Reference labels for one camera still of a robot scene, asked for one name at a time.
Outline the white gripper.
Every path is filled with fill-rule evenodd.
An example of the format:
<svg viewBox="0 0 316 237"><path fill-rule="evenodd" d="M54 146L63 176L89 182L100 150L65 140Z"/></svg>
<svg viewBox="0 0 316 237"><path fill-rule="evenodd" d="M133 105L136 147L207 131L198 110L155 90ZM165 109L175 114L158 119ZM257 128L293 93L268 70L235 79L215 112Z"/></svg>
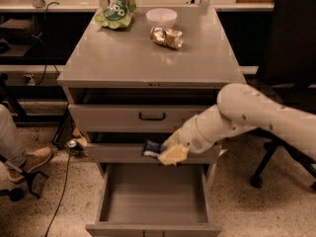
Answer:
<svg viewBox="0 0 316 237"><path fill-rule="evenodd" d="M200 154L210 149L215 143L214 138L210 123L195 115L163 142L158 160L165 166L177 165L188 158L189 151Z"/></svg>

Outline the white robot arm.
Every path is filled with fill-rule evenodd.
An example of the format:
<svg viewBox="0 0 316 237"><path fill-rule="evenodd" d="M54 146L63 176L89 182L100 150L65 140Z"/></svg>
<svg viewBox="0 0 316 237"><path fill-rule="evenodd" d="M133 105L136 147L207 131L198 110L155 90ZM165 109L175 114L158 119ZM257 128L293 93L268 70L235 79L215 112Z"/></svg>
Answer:
<svg viewBox="0 0 316 237"><path fill-rule="evenodd" d="M175 165L216 142L250 130L266 130L305 155L316 157L316 117L275 102L247 84L225 85L216 104L189 118L164 143L161 163Z"/></svg>

